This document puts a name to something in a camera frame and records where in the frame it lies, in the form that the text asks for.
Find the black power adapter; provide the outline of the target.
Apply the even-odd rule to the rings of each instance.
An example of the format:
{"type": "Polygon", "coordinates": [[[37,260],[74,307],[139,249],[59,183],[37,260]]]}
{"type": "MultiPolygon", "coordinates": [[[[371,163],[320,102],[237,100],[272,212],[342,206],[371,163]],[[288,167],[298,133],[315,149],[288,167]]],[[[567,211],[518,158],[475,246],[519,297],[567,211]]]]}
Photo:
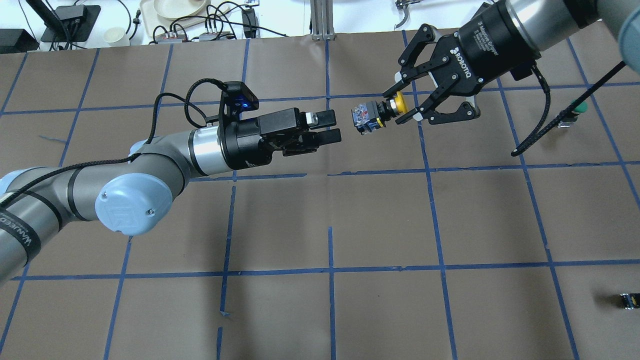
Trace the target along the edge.
{"type": "Polygon", "coordinates": [[[242,27],[245,39],[255,39],[258,37],[258,18],[253,7],[241,10],[242,27]]]}

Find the yellow push button switch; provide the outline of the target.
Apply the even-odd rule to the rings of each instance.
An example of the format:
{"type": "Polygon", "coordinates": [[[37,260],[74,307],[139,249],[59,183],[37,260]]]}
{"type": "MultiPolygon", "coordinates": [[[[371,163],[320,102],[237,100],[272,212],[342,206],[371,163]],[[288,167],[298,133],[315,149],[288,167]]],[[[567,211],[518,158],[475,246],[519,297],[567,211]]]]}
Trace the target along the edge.
{"type": "Polygon", "coordinates": [[[403,92],[395,92],[384,101],[368,101],[350,110],[352,122],[361,135],[386,127],[386,122],[409,111],[403,92]]]}

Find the green push button switch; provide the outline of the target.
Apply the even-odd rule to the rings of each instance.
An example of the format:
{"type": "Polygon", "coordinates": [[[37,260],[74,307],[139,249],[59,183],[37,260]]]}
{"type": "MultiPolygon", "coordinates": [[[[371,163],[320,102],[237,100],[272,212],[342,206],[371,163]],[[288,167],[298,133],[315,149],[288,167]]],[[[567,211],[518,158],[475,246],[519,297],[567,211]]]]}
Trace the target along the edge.
{"type": "Polygon", "coordinates": [[[583,101],[580,104],[576,105],[574,109],[566,114],[566,116],[558,123],[557,128],[571,128],[576,121],[578,121],[578,117],[588,111],[588,104],[583,101]]]}

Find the aluminium frame post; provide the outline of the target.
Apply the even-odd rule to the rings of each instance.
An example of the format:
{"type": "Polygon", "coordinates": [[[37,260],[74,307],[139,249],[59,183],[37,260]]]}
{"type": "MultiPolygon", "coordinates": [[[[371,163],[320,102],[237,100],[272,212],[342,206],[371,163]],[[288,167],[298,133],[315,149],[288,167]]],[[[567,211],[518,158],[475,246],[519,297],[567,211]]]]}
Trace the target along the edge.
{"type": "Polygon", "coordinates": [[[310,33],[314,41],[333,41],[336,38],[333,5],[333,0],[310,1],[310,33]]]}

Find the white paper cup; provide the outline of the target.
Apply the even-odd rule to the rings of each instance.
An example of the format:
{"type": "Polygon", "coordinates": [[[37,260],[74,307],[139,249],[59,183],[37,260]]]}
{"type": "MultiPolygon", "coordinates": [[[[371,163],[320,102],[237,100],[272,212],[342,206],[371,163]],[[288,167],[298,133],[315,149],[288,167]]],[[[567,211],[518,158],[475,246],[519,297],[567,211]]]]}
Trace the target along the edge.
{"type": "Polygon", "coordinates": [[[105,30],[102,38],[109,47],[130,46],[130,38],[123,27],[111,27],[105,30]]]}

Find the black button switch part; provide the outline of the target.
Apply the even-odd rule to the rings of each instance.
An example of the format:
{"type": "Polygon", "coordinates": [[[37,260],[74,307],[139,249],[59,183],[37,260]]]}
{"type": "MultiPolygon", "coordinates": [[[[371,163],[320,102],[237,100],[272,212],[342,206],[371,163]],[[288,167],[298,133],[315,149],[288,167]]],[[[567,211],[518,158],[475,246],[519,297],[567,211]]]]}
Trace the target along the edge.
{"type": "Polygon", "coordinates": [[[640,294],[638,292],[624,292],[619,294],[621,307],[626,310],[640,309],[640,294]]]}

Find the beige square tray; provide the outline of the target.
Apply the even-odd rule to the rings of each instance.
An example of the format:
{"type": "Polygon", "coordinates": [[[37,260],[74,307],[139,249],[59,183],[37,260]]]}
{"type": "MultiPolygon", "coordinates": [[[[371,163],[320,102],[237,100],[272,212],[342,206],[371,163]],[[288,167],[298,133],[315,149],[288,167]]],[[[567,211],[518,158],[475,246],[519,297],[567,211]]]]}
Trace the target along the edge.
{"type": "Polygon", "coordinates": [[[231,9],[229,3],[222,5],[221,0],[141,0],[139,9],[145,32],[151,37],[156,27],[161,26],[168,30],[170,24],[178,18],[189,17],[178,21],[184,28],[203,23],[203,18],[194,16],[205,17],[207,10],[212,14],[214,9],[208,5],[218,7],[221,12],[231,9]]]}

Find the beige round plate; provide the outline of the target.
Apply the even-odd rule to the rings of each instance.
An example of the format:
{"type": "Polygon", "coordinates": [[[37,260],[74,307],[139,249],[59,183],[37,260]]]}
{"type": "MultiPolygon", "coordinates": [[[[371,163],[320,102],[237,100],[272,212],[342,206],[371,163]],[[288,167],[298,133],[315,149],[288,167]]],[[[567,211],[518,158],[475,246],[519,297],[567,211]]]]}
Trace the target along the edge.
{"type": "Polygon", "coordinates": [[[209,0],[153,0],[155,12],[164,19],[175,20],[198,14],[210,4],[209,0]]]}

